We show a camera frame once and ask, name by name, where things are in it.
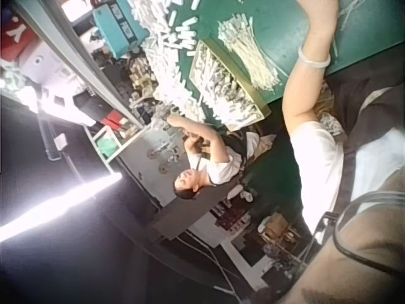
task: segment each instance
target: teal box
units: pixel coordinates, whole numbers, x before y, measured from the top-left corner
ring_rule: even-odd
[[[128,0],[116,0],[93,10],[94,21],[115,58],[140,45],[149,32],[134,20]]]

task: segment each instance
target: white bangle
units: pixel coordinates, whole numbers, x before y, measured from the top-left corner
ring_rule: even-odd
[[[313,68],[326,68],[330,64],[330,54],[328,54],[328,59],[324,62],[312,61],[305,57],[305,55],[302,53],[302,46],[300,46],[298,49],[298,57]]]

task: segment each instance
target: neck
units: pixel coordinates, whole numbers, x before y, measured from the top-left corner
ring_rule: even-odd
[[[209,175],[207,171],[205,170],[198,171],[198,176],[199,176],[198,184],[200,185],[200,187],[212,186],[212,183],[209,181]]]

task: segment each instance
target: green table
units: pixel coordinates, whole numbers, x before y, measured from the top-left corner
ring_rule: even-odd
[[[345,8],[352,0],[341,0],[340,7]],[[224,50],[218,39],[218,21],[228,20],[235,13],[253,16],[256,40],[263,51],[286,73],[290,73],[298,57],[298,47],[303,43],[308,30],[308,19],[296,0],[201,0],[196,11],[190,9],[192,0],[185,0],[183,6],[171,5],[177,10],[175,26],[192,16],[198,16],[199,22],[192,26],[197,31],[197,38],[210,37]],[[345,15],[339,18],[336,31],[338,57],[331,51],[332,64],[328,73],[341,70],[357,61],[363,60],[404,40],[404,5],[401,0],[366,0],[358,9],[351,12],[347,25],[340,30]],[[234,53],[229,53],[232,60],[250,76]],[[192,57],[180,51],[180,71],[187,80],[188,90],[195,98],[199,91],[188,80]],[[282,85],[275,93],[260,91],[267,103],[282,97],[287,78],[281,73]]]

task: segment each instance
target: box of white parts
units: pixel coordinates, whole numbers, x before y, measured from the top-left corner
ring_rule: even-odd
[[[199,103],[210,107],[229,131],[254,124],[271,113],[258,90],[211,39],[198,42],[189,78],[201,93]]]

